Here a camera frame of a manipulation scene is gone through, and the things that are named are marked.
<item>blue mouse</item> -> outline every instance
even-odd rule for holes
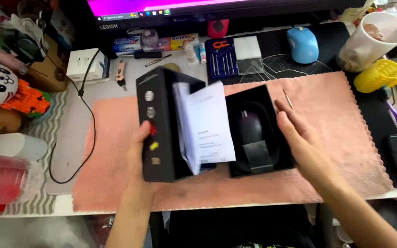
[[[287,41],[292,51],[292,59],[301,64],[313,63],[318,59],[318,42],[315,35],[306,27],[294,27],[287,31]]]

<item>precision screwdriver set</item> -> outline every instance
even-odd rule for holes
[[[207,48],[208,73],[213,79],[222,79],[238,75],[232,38],[208,40]]]

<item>instruction manual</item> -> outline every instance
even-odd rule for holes
[[[235,161],[223,83],[190,94],[189,83],[173,84],[179,127],[180,152],[191,172],[201,164]]]

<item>yellow basket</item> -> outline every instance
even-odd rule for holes
[[[373,92],[384,85],[393,87],[397,85],[397,64],[388,59],[377,60],[356,76],[353,84],[362,93]]]

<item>monitor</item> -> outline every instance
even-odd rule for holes
[[[101,31],[362,7],[365,0],[87,0]]]

